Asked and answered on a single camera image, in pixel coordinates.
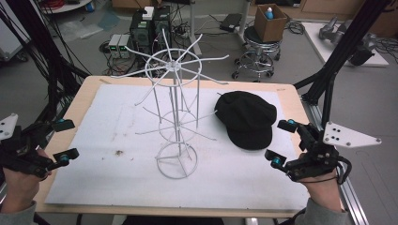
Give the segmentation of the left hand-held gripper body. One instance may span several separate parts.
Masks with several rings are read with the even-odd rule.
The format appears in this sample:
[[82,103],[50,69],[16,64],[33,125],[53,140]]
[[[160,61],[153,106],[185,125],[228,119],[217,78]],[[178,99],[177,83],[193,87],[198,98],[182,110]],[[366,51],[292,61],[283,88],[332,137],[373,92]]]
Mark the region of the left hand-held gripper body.
[[47,167],[52,161],[38,154],[38,144],[23,135],[22,128],[17,125],[18,118],[17,113],[12,113],[0,120],[0,166],[46,179]]

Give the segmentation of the black cap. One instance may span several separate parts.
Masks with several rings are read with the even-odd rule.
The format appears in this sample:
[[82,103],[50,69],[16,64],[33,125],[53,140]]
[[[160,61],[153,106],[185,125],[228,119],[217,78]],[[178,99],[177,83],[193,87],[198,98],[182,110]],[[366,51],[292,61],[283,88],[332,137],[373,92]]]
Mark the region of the black cap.
[[214,110],[237,147],[257,151],[270,146],[277,108],[261,97],[244,91],[222,94]]

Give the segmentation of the white wire hat rack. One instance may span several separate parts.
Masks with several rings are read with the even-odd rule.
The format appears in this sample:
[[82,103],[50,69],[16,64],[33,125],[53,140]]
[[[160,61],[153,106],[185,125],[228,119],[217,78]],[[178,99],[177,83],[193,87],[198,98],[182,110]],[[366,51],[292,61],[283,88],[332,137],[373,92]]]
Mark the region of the white wire hat rack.
[[199,136],[200,87],[210,78],[202,73],[204,59],[190,48],[166,47],[153,54],[135,52],[145,59],[140,70],[151,86],[138,101],[142,105],[153,97],[155,108],[148,110],[158,118],[157,133],[165,140],[155,156],[158,170],[169,179],[184,179],[193,174],[199,164],[190,140]]

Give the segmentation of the person's right hand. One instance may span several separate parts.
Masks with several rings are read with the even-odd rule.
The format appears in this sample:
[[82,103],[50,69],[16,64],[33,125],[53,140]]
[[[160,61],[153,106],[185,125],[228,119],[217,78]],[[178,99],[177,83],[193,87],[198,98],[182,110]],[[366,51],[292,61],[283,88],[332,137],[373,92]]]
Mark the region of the person's right hand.
[[342,211],[336,170],[316,177],[302,178],[299,182],[307,188],[315,203],[334,212]]

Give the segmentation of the person's left hand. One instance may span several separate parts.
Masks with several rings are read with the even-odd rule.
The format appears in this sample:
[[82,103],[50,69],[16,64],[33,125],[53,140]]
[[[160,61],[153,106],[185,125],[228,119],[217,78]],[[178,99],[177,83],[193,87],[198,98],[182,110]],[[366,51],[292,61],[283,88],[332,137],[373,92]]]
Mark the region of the person's left hand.
[[8,189],[0,212],[13,214],[29,208],[38,193],[39,183],[43,181],[43,178],[23,172],[14,172],[7,168],[4,168],[3,172]]

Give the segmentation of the white foam mat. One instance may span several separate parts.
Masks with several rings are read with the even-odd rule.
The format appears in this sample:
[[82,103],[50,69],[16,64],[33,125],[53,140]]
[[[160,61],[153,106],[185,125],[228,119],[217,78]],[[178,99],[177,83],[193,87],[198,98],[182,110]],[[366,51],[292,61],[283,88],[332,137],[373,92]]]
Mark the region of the white foam mat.
[[99,87],[71,142],[79,157],[58,170],[47,203],[238,210],[299,210],[306,188],[270,167],[262,151],[232,144],[214,115],[220,89],[185,88],[189,148],[178,150],[170,92]]

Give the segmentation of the person's right grey sleeve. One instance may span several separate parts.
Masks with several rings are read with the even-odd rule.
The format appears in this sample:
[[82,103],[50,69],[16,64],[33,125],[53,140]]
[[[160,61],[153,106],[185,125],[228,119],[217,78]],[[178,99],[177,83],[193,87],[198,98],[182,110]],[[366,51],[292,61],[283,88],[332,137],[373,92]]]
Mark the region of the person's right grey sleeve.
[[346,211],[335,212],[309,199],[305,213],[297,216],[295,225],[345,225],[347,219]]

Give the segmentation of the person's left grey sleeve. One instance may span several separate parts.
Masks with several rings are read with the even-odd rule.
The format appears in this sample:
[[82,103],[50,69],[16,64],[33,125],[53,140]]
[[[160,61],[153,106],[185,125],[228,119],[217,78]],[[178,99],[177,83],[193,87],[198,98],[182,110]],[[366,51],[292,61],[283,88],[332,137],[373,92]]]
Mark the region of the person's left grey sleeve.
[[5,204],[0,205],[0,225],[38,225],[34,221],[37,202],[32,201],[29,206],[17,212],[4,213]]

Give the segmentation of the white power unit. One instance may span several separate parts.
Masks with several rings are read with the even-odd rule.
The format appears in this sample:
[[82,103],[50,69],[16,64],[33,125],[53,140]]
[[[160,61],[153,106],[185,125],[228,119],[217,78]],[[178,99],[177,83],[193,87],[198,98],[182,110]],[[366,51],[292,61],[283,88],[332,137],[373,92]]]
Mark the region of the white power unit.
[[111,53],[111,56],[113,58],[119,58],[120,57],[120,53],[118,50],[118,42],[120,40],[121,36],[119,34],[114,34],[112,35],[109,43],[108,43],[108,47]]
[[130,36],[129,35],[122,35],[118,42],[118,49],[121,58],[129,58],[130,52],[128,51],[130,43]]

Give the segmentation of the clear plastic sheet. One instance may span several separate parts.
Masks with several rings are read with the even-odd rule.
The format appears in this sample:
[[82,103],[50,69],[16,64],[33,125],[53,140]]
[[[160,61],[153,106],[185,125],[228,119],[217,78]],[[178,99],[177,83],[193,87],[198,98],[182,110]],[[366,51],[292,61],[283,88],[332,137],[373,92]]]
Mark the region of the clear plastic sheet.
[[59,26],[59,29],[66,42],[90,38],[103,31],[101,27],[94,23],[84,25],[81,21],[64,22]]

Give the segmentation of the brown cardboard box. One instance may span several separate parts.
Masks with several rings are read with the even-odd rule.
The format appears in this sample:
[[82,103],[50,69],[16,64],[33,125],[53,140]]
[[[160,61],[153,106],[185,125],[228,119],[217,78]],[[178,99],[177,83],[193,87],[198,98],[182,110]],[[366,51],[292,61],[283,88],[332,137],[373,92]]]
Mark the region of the brown cardboard box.
[[[271,8],[273,19],[266,17]],[[275,4],[258,5],[256,8],[254,29],[257,35],[264,41],[279,41],[283,38],[283,30],[287,23],[287,16]]]

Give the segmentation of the grey equipment case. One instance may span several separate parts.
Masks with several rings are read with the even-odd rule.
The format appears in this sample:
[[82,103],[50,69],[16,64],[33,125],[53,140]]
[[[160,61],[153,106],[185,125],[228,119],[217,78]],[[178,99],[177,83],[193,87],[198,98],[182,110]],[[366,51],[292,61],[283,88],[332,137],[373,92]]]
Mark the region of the grey equipment case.
[[[16,30],[17,34],[22,38],[22,40],[28,43],[29,36],[22,27],[21,23],[16,18],[12,18],[11,24]],[[9,61],[22,48],[23,45],[17,39],[16,35],[13,34],[10,29],[5,25],[5,23],[0,19],[0,61]]]

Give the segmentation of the round white table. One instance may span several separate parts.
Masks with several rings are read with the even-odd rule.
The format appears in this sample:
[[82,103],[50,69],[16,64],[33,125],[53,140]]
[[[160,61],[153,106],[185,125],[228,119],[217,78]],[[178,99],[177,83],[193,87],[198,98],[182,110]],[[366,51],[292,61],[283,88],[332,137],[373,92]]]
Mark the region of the round white table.
[[46,14],[62,13],[78,8],[88,11],[95,9],[93,0],[44,0],[39,4],[40,9]]

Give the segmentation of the black metal frame stand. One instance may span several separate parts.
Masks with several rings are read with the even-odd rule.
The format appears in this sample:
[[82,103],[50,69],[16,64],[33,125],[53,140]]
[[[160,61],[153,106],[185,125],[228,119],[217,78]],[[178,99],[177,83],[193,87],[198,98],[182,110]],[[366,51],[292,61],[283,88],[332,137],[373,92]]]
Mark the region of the black metal frame stand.
[[38,121],[60,119],[81,87],[81,80],[89,73],[67,60],[55,45],[51,33],[36,12],[37,2],[30,0],[6,0],[6,4],[24,28],[30,43],[18,34],[18,25],[6,14],[0,4],[0,20],[20,41],[32,57],[38,71],[47,82],[48,103],[38,116]]
[[390,2],[391,0],[365,0],[324,66],[314,75],[294,84],[296,89],[311,85],[308,92],[301,96],[310,108],[317,110],[318,100],[324,96],[323,111],[316,122],[322,129],[329,121],[334,81],[338,72]]

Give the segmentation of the white metal post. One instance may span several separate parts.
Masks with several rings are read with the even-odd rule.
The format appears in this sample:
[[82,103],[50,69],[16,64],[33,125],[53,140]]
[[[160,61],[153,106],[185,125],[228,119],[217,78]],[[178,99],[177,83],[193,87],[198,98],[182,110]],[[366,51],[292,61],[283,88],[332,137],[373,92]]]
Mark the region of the white metal post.
[[250,5],[251,5],[252,0],[243,0],[243,6],[241,10],[241,21],[239,24],[239,28],[237,30],[237,35],[239,37],[239,40],[244,43],[244,31],[246,29],[246,24],[247,24],[247,18],[248,14],[250,11]]
[[199,39],[195,35],[195,0],[189,0],[190,2],[190,32],[189,32],[189,40],[191,42],[191,46],[193,49],[193,52],[197,56],[202,55],[202,51],[199,46]]

